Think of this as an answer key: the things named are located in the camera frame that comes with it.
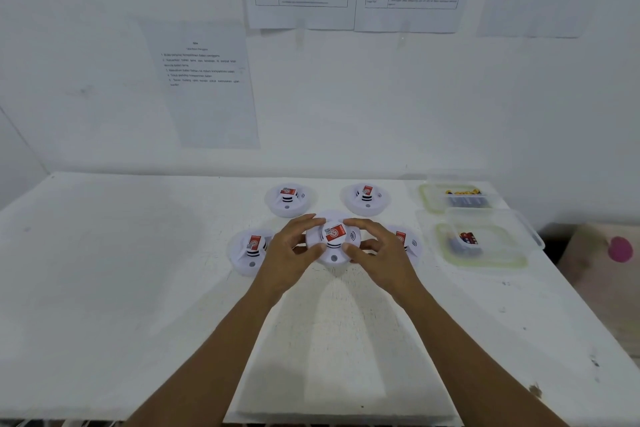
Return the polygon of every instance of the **pink object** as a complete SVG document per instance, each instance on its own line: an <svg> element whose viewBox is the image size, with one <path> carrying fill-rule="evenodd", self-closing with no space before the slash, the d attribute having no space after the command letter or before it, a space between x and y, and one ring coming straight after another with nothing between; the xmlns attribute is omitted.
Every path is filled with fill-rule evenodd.
<svg viewBox="0 0 640 427"><path fill-rule="evenodd" d="M624 264L634 256L634 248L626 238L613 237L609 242L607 253L614 262Z"/></svg>

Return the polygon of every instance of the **forearm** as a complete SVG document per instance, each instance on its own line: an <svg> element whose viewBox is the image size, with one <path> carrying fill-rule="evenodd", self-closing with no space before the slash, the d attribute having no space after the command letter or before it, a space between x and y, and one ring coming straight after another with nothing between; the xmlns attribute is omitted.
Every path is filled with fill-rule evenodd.
<svg viewBox="0 0 640 427"><path fill-rule="evenodd" d="M398 301L411 318L464 425L566 427L417 284Z"/></svg>
<svg viewBox="0 0 640 427"><path fill-rule="evenodd" d="M273 301L252 287L126 427L219 425Z"/></svg>

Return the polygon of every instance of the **left hand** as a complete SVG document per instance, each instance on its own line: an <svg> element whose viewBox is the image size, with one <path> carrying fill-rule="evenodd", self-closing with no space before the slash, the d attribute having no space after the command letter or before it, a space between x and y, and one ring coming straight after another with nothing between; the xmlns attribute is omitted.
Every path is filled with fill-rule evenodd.
<svg viewBox="0 0 640 427"><path fill-rule="evenodd" d="M305 243L304 232L324 225L326 220L314 218L315 215L315 213L304 214L289 221L269 243L267 255L251 287L266 294L272 306L326 249L324 243L313 245L308 250L306 246L296 246Z"/></svg>

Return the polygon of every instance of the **right hand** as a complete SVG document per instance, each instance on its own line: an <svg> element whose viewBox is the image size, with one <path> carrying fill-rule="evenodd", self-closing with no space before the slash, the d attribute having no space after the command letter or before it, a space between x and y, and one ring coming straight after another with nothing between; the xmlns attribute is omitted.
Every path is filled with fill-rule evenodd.
<svg viewBox="0 0 640 427"><path fill-rule="evenodd" d="M373 282L391 294L396 302L401 304L407 293L415 290L416 286L422 286L402 242L392 232L372 220L348 218L344 220L344 224L367 230L376 237L364 240L360 243L360 248L344 243L342 249L352 262L360 264ZM364 250L372 250L376 254L366 253Z"/></svg>

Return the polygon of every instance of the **hand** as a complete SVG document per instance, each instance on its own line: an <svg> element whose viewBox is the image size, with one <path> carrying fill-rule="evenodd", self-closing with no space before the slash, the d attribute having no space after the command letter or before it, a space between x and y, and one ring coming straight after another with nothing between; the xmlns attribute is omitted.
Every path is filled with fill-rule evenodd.
<svg viewBox="0 0 640 427"><path fill-rule="evenodd" d="M252 289L266 294L272 306L326 249L324 243L313 245L308 250L306 246L297 246L305 243L303 232L324 225L326 220L314 218L315 215L305 214L289 221L269 243L267 255L253 280Z"/></svg>
<svg viewBox="0 0 640 427"><path fill-rule="evenodd" d="M373 282L391 294L396 302L402 305L406 294L414 291L416 286L422 286L402 242L392 232L372 220L349 218L344 220L344 224L367 230L377 238L364 240L360 243L360 248L344 243L342 249L352 262L360 264ZM376 254L365 253L363 250L372 250Z"/></svg>

